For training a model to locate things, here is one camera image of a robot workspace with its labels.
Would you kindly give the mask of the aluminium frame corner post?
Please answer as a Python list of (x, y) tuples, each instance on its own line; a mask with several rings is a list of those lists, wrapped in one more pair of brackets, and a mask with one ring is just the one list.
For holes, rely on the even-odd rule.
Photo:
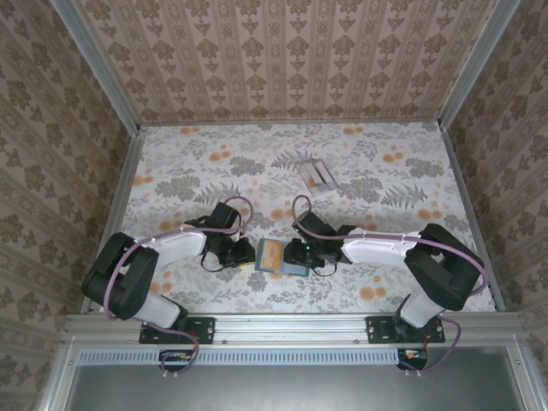
[(497, 0), (440, 111), (438, 124), (442, 131), (447, 130), (455, 120), (459, 109), (471, 93), (474, 83), (508, 26), (519, 2), (520, 0)]
[(100, 50), (98, 41), (94, 39), (73, 0), (51, 0), (51, 2), (129, 136), (131, 138), (137, 136), (140, 130), (140, 121), (115, 74), (110, 69), (106, 56)]

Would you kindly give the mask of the aluminium frame long rail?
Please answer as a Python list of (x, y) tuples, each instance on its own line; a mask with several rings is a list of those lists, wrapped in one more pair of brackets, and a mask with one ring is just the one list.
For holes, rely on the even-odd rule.
[[(368, 342), (367, 313), (333, 314), (215, 314), (214, 346), (226, 347), (349, 347)], [(445, 318), (462, 328), (461, 347), (524, 343), (527, 333), (517, 313), (459, 312)], [(68, 316), (62, 343), (126, 346), (138, 343), (140, 323), (109, 321), (103, 314)]]

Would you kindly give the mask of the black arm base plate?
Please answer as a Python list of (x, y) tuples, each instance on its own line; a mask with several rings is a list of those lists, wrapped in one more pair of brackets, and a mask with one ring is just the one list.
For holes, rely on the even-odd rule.
[[(200, 344), (212, 344), (216, 329), (216, 320), (213, 317), (186, 317), (178, 319), (171, 327), (173, 331), (184, 331), (194, 336)], [(183, 336), (166, 333), (152, 328), (150, 325), (142, 325), (140, 328), (140, 344), (192, 344)]]
[(444, 343), (445, 334), (438, 318), (430, 319), (420, 328), (408, 324), (395, 315), (366, 317), (366, 332), (369, 343)]

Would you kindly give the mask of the orange credit card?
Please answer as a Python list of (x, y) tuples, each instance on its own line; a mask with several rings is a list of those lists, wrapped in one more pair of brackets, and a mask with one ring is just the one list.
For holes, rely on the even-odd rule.
[(259, 248), (258, 268), (267, 271), (279, 270), (283, 261), (283, 244), (277, 240), (263, 239)]

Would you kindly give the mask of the aluminium frame side rail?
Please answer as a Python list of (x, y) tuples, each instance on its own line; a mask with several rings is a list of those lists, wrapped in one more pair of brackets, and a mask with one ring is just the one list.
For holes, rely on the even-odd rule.
[(466, 216), (468, 218), (468, 224), (472, 233), (472, 236), (474, 238), (474, 243), (476, 245), (478, 255), (483, 259), (485, 264), (485, 270), (487, 277), (489, 279), (489, 288), (491, 291), (491, 295), (493, 297), (495, 307), (498, 311), (506, 311), (507, 307), (506, 304), (503, 301), (502, 293), (500, 291), (500, 288), (497, 284), (497, 278), (495, 275), (495, 272), (493, 270), (491, 259), (489, 257), (489, 254), (487, 252), (487, 248), (483, 239), (483, 235), (480, 231), (480, 226), (477, 220), (477, 217), (474, 212), (472, 201), (469, 197), (466, 182), (464, 180), (464, 177), (462, 175), (462, 171), (460, 168), (460, 165), (458, 163), (458, 159), (456, 156), (455, 149), (452, 145), (452, 142), (450, 140), (449, 132), (446, 128), (440, 127), (441, 135), (444, 141), (444, 146), (446, 149), (446, 152), (448, 154), (448, 158), (450, 161), (451, 168), (453, 170), (453, 174), (456, 179), (456, 185), (459, 189), (460, 196), (462, 198), (462, 204), (464, 207), (464, 210), (466, 212)]
[(136, 170), (140, 162), (144, 139), (145, 128), (139, 128), (137, 133), (129, 140), (128, 150), (123, 161), (109, 215), (98, 246), (97, 256), (99, 256), (110, 236), (121, 230), (129, 195), (131, 194)]

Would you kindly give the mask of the black base connector box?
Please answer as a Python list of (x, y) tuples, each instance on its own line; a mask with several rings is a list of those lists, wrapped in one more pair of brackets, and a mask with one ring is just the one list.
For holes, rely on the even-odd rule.
[(428, 353), (425, 348), (397, 350), (398, 364), (403, 371), (421, 371), (426, 368)]
[(193, 350), (164, 350), (158, 355), (159, 368), (162, 371), (162, 377), (174, 378), (187, 372), (194, 362), (198, 359), (199, 348)]

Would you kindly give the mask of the blue card holder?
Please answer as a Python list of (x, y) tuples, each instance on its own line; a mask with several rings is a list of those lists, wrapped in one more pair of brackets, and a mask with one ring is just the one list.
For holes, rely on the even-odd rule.
[[(266, 238), (261, 238), (259, 240), (259, 245), (260, 243), (262, 242), (263, 239), (266, 239)], [(283, 244), (283, 254), (284, 254), (284, 251), (286, 249), (286, 247), (289, 245), (289, 241), (280, 241), (282, 244)], [(274, 274), (283, 274), (283, 275), (290, 275), (290, 276), (297, 276), (297, 277), (308, 277), (309, 276), (309, 269), (305, 266), (302, 266), (302, 265), (295, 265), (295, 264), (290, 264), (290, 263), (287, 263), (284, 261), (282, 261), (282, 265), (281, 265), (281, 268), (279, 270), (276, 270), (276, 271), (267, 271), (267, 270), (260, 270), (258, 268), (258, 257), (260, 256), (260, 248), (259, 248), (259, 245), (258, 245), (258, 248), (257, 248), (257, 251), (256, 251), (256, 261), (255, 261), (255, 270), (256, 271), (263, 271), (263, 272), (267, 272), (267, 273), (274, 273)]]

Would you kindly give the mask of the clear acrylic card stand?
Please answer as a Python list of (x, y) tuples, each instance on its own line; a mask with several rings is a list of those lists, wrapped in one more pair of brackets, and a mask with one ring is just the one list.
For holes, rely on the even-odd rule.
[(296, 165), (308, 192), (313, 197), (333, 193), (338, 189), (335, 177), (321, 158), (309, 158)]

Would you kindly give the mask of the grey metal panel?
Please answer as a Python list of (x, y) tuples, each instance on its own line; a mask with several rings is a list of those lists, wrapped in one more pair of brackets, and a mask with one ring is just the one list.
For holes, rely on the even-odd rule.
[(499, 348), (459, 348), (416, 375), (396, 366), (78, 368), (67, 411), (525, 411)]

